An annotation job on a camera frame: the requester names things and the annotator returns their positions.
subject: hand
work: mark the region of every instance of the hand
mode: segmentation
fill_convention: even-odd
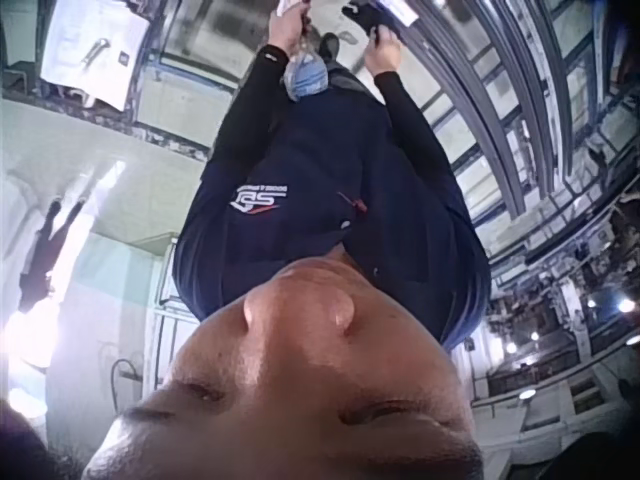
[[[307,17],[311,5],[308,0],[289,8],[281,17],[271,12],[269,20],[269,45],[283,50],[289,57],[295,54],[300,46],[300,38],[309,27]]]
[[[402,60],[402,43],[395,32],[386,25],[378,26],[377,30],[376,35],[376,29],[371,29],[364,54],[364,64],[374,78],[384,72],[396,72]]]

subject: clothing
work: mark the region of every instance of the clothing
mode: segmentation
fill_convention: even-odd
[[[375,78],[386,108],[333,88],[291,106],[270,133],[286,63],[276,47],[258,52],[222,123],[176,246],[183,301],[204,320],[342,243],[452,348],[480,321],[490,276],[440,143],[395,73]]]
[[[297,102],[302,97],[324,92],[329,86],[329,74],[320,55],[300,51],[284,72],[284,85],[289,98]]]

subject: jacket logo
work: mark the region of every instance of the jacket logo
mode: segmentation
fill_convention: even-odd
[[[280,185],[243,185],[231,206],[248,215],[266,212],[280,207],[278,202],[287,197],[287,190],[287,186]]]

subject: cable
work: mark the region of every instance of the cable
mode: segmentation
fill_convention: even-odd
[[[116,395],[115,376],[116,376],[116,368],[121,363],[126,363],[127,365],[129,365],[131,367],[131,370],[133,371],[133,374],[136,377],[138,376],[136,367],[133,365],[133,363],[131,363],[130,360],[126,358],[119,358],[118,360],[113,362],[113,365],[111,365],[111,377],[110,377],[111,378],[111,399],[113,400],[113,409],[115,410],[116,414],[118,414],[119,412],[118,412],[118,396]]]

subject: closed eye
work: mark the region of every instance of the closed eye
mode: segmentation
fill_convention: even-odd
[[[345,425],[364,425],[389,415],[426,414],[424,404],[406,400],[389,400],[349,410],[340,414]]]
[[[191,397],[197,398],[198,400],[205,402],[219,402],[224,398],[223,392],[199,383],[178,382],[177,384],[182,391],[186,392]]]

